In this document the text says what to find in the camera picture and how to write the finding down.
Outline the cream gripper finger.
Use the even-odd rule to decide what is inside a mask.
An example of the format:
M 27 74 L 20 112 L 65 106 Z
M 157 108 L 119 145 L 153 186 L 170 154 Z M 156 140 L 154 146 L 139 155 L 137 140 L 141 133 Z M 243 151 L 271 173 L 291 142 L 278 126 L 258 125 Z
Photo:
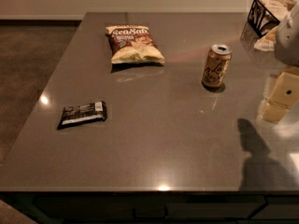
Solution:
M 268 78 L 261 104 L 261 118 L 279 123 L 298 102 L 299 67 L 293 66 Z

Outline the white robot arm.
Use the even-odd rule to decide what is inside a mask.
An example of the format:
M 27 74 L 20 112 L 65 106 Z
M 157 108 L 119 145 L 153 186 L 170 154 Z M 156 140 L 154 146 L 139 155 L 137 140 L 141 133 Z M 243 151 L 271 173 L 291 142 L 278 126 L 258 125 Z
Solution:
M 270 77 L 261 117 L 272 123 L 280 122 L 299 101 L 299 3 L 278 26 L 275 57 L 289 67 Z

